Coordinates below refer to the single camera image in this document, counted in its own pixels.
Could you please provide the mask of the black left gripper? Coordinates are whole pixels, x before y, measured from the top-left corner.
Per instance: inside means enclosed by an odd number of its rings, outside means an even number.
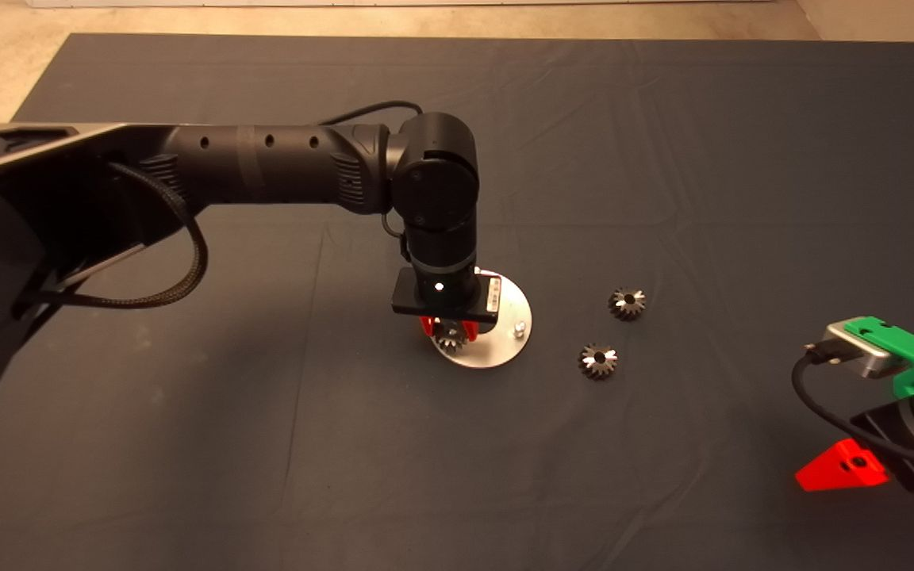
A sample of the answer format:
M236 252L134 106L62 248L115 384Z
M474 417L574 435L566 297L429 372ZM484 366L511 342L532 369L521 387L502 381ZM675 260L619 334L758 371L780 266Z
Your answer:
M501 302L500 276L476 274L422 274L413 267L398 271L391 297L397 314L418 316L430 339L441 320L463 321L467 341L478 339L479 323L497 323Z

